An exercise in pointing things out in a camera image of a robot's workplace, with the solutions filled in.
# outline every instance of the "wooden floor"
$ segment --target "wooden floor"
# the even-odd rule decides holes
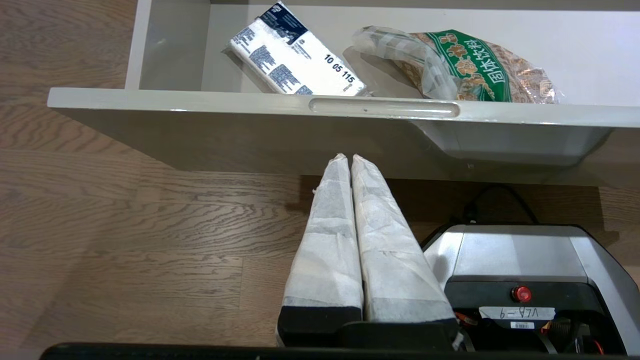
[[[48,110],[122,88],[133,0],[0,0],[0,350],[61,341],[274,345],[318,177],[181,172]],[[481,184],[389,181],[418,238]],[[517,186],[640,280],[640,192]],[[497,220],[524,220],[506,195]]]

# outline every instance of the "black cable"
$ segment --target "black cable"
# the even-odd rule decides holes
[[[505,184],[489,184],[485,186],[482,190],[480,190],[480,192],[476,195],[476,197],[474,197],[473,200],[471,200],[465,206],[463,218],[466,220],[466,222],[472,222],[477,220],[478,211],[477,211],[476,202],[478,201],[478,199],[480,199],[482,195],[484,195],[486,192],[494,188],[507,190],[511,194],[511,196],[513,196],[513,198],[516,199],[520,207],[527,213],[527,216],[529,217],[531,222],[534,224],[540,224],[540,222],[538,221],[538,218],[533,213],[533,210],[531,210],[529,205],[527,205],[526,201],[524,201],[524,199],[520,196],[520,194],[518,194],[518,192],[516,192],[512,187]]]

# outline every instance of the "drawer handle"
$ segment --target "drawer handle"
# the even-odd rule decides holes
[[[375,98],[315,98],[309,102],[314,113],[359,115],[402,119],[442,119],[457,117],[460,107],[455,102],[394,100]]]

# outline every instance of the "silver metal cover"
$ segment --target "silver metal cover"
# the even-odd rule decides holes
[[[628,355],[640,355],[640,292],[589,234],[574,226],[456,225],[424,252],[442,289],[448,281],[583,282],[607,304]]]

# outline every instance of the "cabinet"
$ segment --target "cabinet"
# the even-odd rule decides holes
[[[349,46],[362,26],[457,29],[543,67],[566,98],[536,105],[410,93],[264,94],[250,70],[222,50],[270,1],[139,0],[125,89],[52,88],[49,107],[183,170],[316,175],[344,152],[365,156],[387,177],[640,184],[640,12],[631,8],[638,5],[286,3],[348,60],[358,56]]]

